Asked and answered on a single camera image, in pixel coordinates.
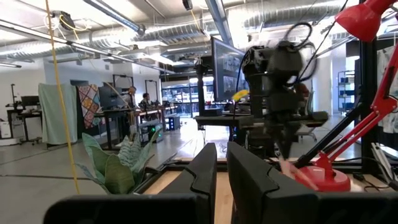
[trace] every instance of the ceiling duct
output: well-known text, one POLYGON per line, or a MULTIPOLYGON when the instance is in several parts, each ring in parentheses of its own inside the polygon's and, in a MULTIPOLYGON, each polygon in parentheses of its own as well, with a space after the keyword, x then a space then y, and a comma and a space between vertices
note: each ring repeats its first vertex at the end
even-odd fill
MULTIPOLYGON (((289 5, 281 2, 271 0, 235 6, 228 10, 228 18, 231 19, 231 16, 236 13, 240 13, 240 17, 242 15, 253 15, 243 21, 243 28, 258 32, 263 19, 266 27, 293 24, 299 21, 304 14, 306 16, 303 17, 302 21, 315 21, 324 17, 325 14, 335 15, 344 4, 344 1, 341 0, 318 0, 313 6, 313 0, 289 1, 289 5)), ((138 41, 182 39, 184 37, 198 37, 204 33, 217 34, 218 31, 210 13, 204 13, 203 18, 200 25, 204 30, 196 26, 192 17, 183 16, 164 21, 164 23, 176 24, 173 26, 149 26, 144 35, 138 35, 125 27, 118 27, 79 34, 80 40, 78 43, 96 49, 112 49, 119 47, 116 43, 132 45, 138 41)), ((72 35, 68 36, 67 39, 75 40, 72 35)), ((69 46, 63 44, 56 44, 55 51, 57 55, 73 52, 69 46)), ((51 45, 41 41, 12 44, 0 47, 0 56, 18 60, 48 57, 51 56, 51 45)))

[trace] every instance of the shelving unit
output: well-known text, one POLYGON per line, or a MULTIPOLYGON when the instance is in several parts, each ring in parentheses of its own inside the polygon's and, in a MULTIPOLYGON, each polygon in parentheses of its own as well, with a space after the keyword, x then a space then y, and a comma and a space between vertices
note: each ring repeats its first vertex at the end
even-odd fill
POLYGON ((355 71, 341 71, 338 77, 338 111, 341 113, 349 112, 353 109, 355 102, 355 71))

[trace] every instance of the plant leaf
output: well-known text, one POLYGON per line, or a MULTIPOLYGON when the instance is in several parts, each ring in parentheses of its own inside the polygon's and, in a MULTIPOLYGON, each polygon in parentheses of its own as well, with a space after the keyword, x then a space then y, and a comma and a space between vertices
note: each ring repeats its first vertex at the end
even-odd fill
POLYGON ((130 142, 129 138, 126 136, 122 142, 120 151, 119 151, 119 158, 120 162, 128 166, 130 170, 134 167, 134 164, 137 162, 139 155, 141 154, 141 141, 139 138, 139 134, 136 134, 134 142, 130 142))
POLYGON ((149 157, 145 163, 144 166, 142 167, 142 169, 140 171, 138 171, 137 173, 133 173, 133 177, 134 177, 134 182, 136 183, 136 187, 138 187, 139 184, 142 183, 142 181, 144 180, 144 176, 145 176, 145 167, 148 165, 148 162, 150 161, 151 157, 149 157))
POLYGON ((98 144, 97 140, 93 136, 82 133, 81 138, 85 146, 96 146, 98 148, 101 148, 100 144, 98 144))
POLYGON ((94 159, 94 167, 95 167, 95 175, 97 179, 105 182, 105 172, 106 172, 106 161, 109 158, 109 154, 104 152, 101 148, 97 148, 95 146, 89 146, 91 151, 93 152, 94 159))
POLYGON ((95 176, 102 183, 105 182, 105 167, 109 154, 104 152, 93 136, 83 133, 83 144, 86 152, 91 159, 94 168, 95 176))
POLYGON ((154 133, 154 135, 151 137, 148 144, 146 144, 146 146, 141 151, 137 162, 134 164, 134 166, 132 168, 133 173, 138 174, 138 173, 140 173, 141 170, 143 170, 143 168, 145 168, 145 165, 148 163, 149 151, 152 148, 153 142, 159 137, 159 133, 161 130, 162 130, 162 128, 160 128, 159 130, 157 130, 154 133))
POLYGON ((92 180, 94 183, 96 183, 96 184, 98 184, 100 187, 102 187, 102 189, 104 189, 105 190, 105 192, 107 193, 107 194, 111 194, 111 192, 109 192, 108 190, 107 190, 107 188, 105 187, 105 185, 102 183, 102 182, 100 182, 97 178, 95 178, 92 174, 91 174, 91 172, 88 170, 88 168, 87 168, 87 166, 84 166, 84 165, 81 165, 81 164, 75 164, 77 167, 79 167, 82 171, 83 171, 83 173, 86 175, 86 177, 88 177, 90 180, 92 180))
POLYGON ((110 155, 106 162, 105 186, 112 194, 127 194, 134 188, 134 179, 127 166, 117 155, 110 155))

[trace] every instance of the glass wall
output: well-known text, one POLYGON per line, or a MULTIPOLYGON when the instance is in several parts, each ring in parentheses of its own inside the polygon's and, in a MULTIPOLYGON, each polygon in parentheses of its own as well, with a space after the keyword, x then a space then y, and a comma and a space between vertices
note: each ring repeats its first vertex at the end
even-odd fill
MULTIPOLYGON (((205 94, 205 102, 213 102, 213 77, 203 78, 203 91, 205 94)), ((190 78, 184 81, 163 82, 162 99, 163 101, 167 100, 177 105, 177 114, 183 118, 198 116, 198 78, 190 78)))

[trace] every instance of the colorful quilt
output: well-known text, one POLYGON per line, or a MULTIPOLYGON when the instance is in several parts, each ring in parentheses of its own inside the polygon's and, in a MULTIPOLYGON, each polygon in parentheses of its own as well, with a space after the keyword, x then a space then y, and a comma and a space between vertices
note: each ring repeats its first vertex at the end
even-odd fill
POLYGON ((100 96, 96 85, 78 86, 81 110, 85 121, 85 128, 92 128, 100 123, 100 118, 95 118, 94 114, 100 108, 100 96))

